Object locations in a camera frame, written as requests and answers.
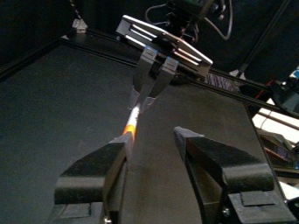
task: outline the bolt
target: bolt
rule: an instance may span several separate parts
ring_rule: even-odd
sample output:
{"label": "bolt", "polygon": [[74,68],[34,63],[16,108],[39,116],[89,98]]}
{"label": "bolt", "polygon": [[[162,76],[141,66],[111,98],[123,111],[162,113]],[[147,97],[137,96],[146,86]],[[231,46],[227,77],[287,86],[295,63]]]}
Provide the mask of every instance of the bolt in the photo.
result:
{"label": "bolt", "polygon": [[226,218],[230,217],[230,209],[227,207],[223,208],[222,213]]}

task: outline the cable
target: cable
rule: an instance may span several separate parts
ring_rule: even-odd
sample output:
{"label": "cable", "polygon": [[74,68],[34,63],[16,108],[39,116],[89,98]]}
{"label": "cable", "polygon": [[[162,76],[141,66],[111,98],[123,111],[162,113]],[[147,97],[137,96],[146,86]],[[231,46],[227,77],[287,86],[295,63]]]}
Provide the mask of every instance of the cable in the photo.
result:
{"label": "cable", "polygon": [[75,13],[77,13],[78,19],[82,19],[82,16],[81,16],[79,10],[78,10],[78,8],[77,8],[77,4],[74,3],[74,1],[73,1],[73,0],[70,0],[70,5],[71,5],[71,7],[73,7],[73,8],[74,8],[74,10],[75,10]]}
{"label": "cable", "polygon": [[146,10],[146,13],[145,13],[145,20],[146,20],[146,22],[147,22],[149,24],[154,24],[154,25],[166,24],[166,22],[162,22],[162,23],[154,23],[154,22],[151,21],[151,19],[149,18],[149,12],[150,12],[151,10],[161,9],[161,8],[166,7],[166,5],[167,5],[166,3],[165,3],[165,4],[159,4],[159,5],[155,5],[155,6],[150,7],[150,8]]}
{"label": "cable", "polygon": [[229,33],[227,33],[227,35],[225,36],[219,27],[207,18],[205,18],[205,21],[211,26],[211,28],[217,31],[217,33],[221,35],[221,37],[225,40],[229,40],[230,39],[230,34],[231,34],[231,28],[233,28],[233,5],[231,5],[231,0],[229,0]]}
{"label": "cable", "polygon": [[262,122],[262,124],[261,124],[261,129],[263,129],[265,123],[266,123],[269,117],[271,116],[271,113],[273,113],[273,112],[274,112],[274,111],[270,111],[269,115],[266,116],[266,120],[265,120],[265,121]]}

